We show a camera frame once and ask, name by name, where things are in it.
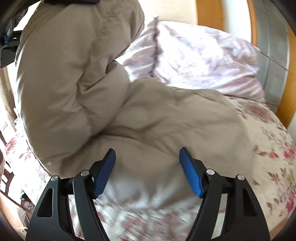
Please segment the pink crinkled pillow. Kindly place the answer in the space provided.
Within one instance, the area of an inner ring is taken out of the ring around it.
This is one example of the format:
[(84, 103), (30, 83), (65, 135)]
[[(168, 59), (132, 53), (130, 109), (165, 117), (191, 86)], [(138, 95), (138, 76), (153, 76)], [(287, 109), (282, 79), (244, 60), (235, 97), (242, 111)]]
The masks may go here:
[(221, 30), (153, 18), (117, 61), (131, 81), (155, 77), (167, 86), (264, 102), (258, 53), (247, 40)]

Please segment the beige puffy down jacket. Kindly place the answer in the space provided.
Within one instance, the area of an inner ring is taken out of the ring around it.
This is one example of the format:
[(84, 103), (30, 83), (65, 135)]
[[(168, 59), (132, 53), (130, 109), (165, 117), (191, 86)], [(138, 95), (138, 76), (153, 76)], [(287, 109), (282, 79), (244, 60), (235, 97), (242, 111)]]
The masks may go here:
[(35, 156), (68, 178), (114, 149), (102, 199), (131, 210), (194, 201), (182, 147), (223, 176), (251, 180), (250, 140), (226, 97), (154, 78), (130, 82), (116, 58), (143, 27), (138, 1), (39, 4), (16, 55), (16, 107)]

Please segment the dark wooden chair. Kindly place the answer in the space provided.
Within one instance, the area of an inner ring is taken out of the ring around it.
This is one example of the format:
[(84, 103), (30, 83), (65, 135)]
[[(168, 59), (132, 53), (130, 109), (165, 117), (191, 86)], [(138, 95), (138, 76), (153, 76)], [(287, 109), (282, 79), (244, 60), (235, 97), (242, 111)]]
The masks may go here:
[(9, 191), (14, 176), (15, 175), (12, 172), (10, 165), (4, 159), (4, 155), (1, 152), (1, 193), (10, 201), (12, 201), (12, 199), (9, 196)]

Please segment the floral bed quilt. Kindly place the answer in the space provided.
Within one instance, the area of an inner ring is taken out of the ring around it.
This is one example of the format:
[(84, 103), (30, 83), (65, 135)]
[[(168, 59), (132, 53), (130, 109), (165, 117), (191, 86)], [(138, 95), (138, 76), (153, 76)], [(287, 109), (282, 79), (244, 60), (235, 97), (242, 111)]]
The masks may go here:
[[(295, 209), (295, 143), (266, 104), (231, 96), (249, 135), (254, 161), (248, 182), (259, 200), (268, 228), (286, 221)], [(49, 175), (39, 165), (19, 133), (1, 147), (6, 167), (14, 173), (10, 196), (24, 191), (37, 203)], [(102, 224), (112, 240), (185, 240), (200, 207), (170, 208), (160, 213), (129, 212), (96, 201)]]

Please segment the wooden curved headboard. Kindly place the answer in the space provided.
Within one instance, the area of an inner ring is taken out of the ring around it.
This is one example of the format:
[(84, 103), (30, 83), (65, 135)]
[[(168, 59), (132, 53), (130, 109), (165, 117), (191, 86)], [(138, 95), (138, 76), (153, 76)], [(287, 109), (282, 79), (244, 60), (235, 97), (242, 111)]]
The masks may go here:
[(197, 24), (260, 49), (258, 80), (267, 105), (287, 128), (295, 118), (295, 35), (272, 1), (196, 1)]

